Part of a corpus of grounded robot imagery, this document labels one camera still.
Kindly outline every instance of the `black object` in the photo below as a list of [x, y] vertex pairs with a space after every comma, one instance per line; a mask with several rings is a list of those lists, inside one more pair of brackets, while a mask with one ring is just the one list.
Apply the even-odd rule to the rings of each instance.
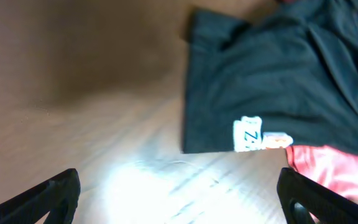
[[358, 223], [358, 204], [293, 169], [281, 170], [277, 193], [289, 224], [314, 223], [310, 213], [321, 223]]
[[77, 171], [68, 169], [0, 204], [0, 224], [34, 224], [48, 212], [44, 224], [70, 224], [80, 192]]
[[233, 123], [358, 155], [358, 0], [283, 4], [257, 26], [195, 11], [184, 153], [233, 151]]

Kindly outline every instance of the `pink fabric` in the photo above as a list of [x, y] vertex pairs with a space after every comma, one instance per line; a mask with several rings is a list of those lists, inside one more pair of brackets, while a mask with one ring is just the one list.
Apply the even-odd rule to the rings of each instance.
[[300, 174], [351, 200], [358, 200], [358, 156], [329, 146], [290, 146], [288, 163]]

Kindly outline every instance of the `wooden surface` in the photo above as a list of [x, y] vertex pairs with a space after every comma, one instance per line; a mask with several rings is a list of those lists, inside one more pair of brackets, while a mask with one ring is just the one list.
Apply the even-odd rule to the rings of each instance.
[[283, 223], [282, 150], [180, 153], [192, 7], [273, 0], [0, 0], [0, 203], [74, 167], [73, 223]]

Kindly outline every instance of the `clothing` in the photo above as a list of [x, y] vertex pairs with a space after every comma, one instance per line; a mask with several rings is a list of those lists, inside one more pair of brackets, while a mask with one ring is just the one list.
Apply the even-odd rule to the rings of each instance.
[[329, 146], [287, 148], [289, 165], [333, 192], [358, 200], [358, 156]]
[[258, 116], [260, 133], [358, 155], [358, 0], [284, 4], [254, 27], [196, 11], [185, 102], [184, 153], [233, 151], [234, 122]]

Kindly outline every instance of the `wood grain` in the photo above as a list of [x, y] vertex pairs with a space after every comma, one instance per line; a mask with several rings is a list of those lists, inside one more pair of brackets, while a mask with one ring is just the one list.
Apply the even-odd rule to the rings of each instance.
[[284, 152], [180, 152], [194, 6], [272, 0], [0, 0], [0, 203], [74, 167], [74, 223], [283, 223]]

